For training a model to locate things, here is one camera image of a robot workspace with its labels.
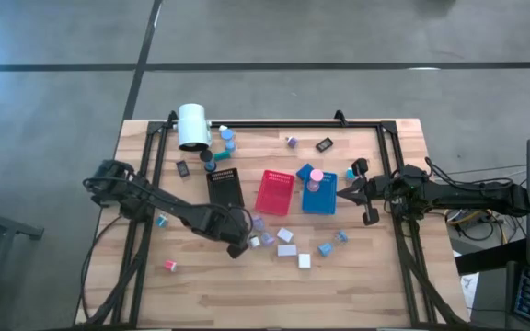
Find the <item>red plastic container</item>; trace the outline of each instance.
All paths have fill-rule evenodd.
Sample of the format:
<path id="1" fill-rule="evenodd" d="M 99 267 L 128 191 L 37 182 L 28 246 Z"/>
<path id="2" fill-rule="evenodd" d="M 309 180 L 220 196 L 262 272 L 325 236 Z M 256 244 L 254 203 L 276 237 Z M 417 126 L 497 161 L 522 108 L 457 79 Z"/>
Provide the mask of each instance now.
<path id="1" fill-rule="evenodd" d="M 285 216 L 294 194 L 294 175 L 265 170 L 255 210 Z"/>

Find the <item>concrete floor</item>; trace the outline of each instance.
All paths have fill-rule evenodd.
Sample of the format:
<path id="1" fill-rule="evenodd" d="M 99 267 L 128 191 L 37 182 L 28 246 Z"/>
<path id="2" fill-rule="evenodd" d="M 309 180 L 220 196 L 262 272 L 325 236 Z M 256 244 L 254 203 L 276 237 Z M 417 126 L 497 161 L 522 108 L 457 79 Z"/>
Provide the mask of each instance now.
<path id="1" fill-rule="evenodd" d="M 136 63 L 152 4 L 0 0 L 0 64 Z M 508 61 L 530 61 L 530 0 L 169 0 L 148 59 Z M 1 327 L 72 323 L 99 213 L 81 180 L 112 156 L 132 78 L 0 73 L 0 214 L 46 228 L 40 242 L 14 246 L 0 280 Z M 523 164 L 530 138 L 530 69 L 147 72 L 133 117 L 165 118 L 187 102 L 214 119 L 329 118 L 335 109 L 350 118 L 418 117 L 446 171 Z"/>

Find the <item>white cube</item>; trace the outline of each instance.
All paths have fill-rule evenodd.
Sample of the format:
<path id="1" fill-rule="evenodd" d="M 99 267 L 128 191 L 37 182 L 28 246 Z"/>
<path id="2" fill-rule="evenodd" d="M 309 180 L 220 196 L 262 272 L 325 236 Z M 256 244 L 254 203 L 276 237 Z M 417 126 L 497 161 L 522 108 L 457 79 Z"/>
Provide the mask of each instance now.
<path id="1" fill-rule="evenodd" d="M 295 245 L 278 245 L 278 257 L 295 257 L 298 254 L 298 248 Z"/>
<path id="2" fill-rule="evenodd" d="M 284 242 L 289 243 L 292 241 L 294 234 L 292 234 L 292 232 L 286 228 L 281 228 L 280 232 L 277 233 L 277 236 L 280 237 L 280 239 L 282 239 Z"/>
<path id="3" fill-rule="evenodd" d="M 248 243 L 250 244 L 251 248 L 259 247 L 261 245 L 259 238 L 255 235 L 248 239 Z"/>
<path id="4" fill-rule="evenodd" d="M 298 267 L 299 268 L 310 268 L 310 255 L 309 254 L 298 255 Z"/>

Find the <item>white cup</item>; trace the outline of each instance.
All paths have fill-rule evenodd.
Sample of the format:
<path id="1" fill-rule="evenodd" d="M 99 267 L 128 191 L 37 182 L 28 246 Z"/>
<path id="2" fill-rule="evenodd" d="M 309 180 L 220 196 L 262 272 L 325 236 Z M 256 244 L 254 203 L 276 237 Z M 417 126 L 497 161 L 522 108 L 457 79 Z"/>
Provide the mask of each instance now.
<path id="1" fill-rule="evenodd" d="M 179 149 L 188 152 L 208 149 L 212 145 L 210 125 L 202 105 L 185 104 L 179 107 L 177 124 Z"/>

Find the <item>blue basket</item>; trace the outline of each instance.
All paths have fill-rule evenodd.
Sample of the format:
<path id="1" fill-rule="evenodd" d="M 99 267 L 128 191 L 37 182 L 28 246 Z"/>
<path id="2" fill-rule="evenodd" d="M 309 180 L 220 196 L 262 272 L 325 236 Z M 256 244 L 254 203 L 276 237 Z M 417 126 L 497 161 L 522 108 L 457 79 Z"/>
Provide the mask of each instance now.
<path id="1" fill-rule="evenodd" d="M 310 180 L 310 177 L 307 177 L 304 182 L 302 211 L 334 215 L 337 209 L 337 174 L 324 173 L 324 177 L 320 181 L 320 188 L 316 192 L 308 190 L 308 180 Z"/>

